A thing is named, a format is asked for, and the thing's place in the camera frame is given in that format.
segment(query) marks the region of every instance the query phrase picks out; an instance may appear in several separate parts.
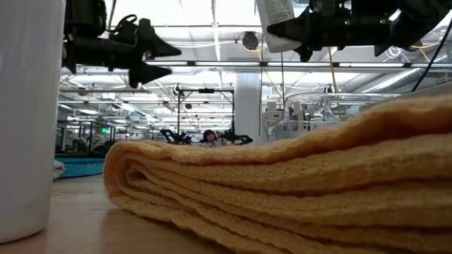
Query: white container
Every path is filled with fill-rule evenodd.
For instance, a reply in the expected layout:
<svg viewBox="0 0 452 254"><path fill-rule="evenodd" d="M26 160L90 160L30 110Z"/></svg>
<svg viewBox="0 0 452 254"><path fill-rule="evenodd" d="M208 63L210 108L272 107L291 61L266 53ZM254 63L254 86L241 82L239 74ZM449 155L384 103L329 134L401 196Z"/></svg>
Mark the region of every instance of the white container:
<svg viewBox="0 0 452 254"><path fill-rule="evenodd" d="M49 220L64 2L0 1L0 243Z"/></svg>
<svg viewBox="0 0 452 254"><path fill-rule="evenodd" d="M295 17L290 0L257 0L257 9L261 18L262 32L266 36L268 51L279 53L293 50L301 46L300 42L281 38L267 32L267 27Z"/></svg>

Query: teal mat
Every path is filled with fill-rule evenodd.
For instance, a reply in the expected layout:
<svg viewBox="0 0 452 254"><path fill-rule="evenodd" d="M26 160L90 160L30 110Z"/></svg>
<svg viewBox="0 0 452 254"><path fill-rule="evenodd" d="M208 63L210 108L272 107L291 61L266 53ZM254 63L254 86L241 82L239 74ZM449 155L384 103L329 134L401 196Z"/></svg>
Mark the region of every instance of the teal mat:
<svg viewBox="0 0 452 254"><path fill-rule="evenodd" d="M55 158L55 160L64 164L64 173L59 178L101 174L105 162L103 158Z"/></svg>

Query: clear plastic container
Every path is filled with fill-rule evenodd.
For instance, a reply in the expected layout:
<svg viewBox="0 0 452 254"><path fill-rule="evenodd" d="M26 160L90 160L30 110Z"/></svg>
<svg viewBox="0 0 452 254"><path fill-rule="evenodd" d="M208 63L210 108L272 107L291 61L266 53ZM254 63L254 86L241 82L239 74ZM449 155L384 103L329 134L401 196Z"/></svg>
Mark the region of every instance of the clear plastic container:
<svg viewBox="0 0 452 254"><path fill-rule="evenodd" d="M266 142L296 138L309 131L356 117L361 107L381 102L394 94L303 93L286 98L279 121L265 121Z"/></svg>

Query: wooden table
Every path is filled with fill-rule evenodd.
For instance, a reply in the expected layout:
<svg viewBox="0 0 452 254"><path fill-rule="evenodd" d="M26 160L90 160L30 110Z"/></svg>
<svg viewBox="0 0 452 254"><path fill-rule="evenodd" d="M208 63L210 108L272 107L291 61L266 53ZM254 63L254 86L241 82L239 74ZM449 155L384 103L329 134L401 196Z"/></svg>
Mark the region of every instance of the wooden table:
<svg viewBox="0 0 452 254"><path fill-rule="evenodd" d="M58 179L44 231L0 245L3 254L230 253L218 244L162 222L120 210L107 198L102 176Z"/></svg>

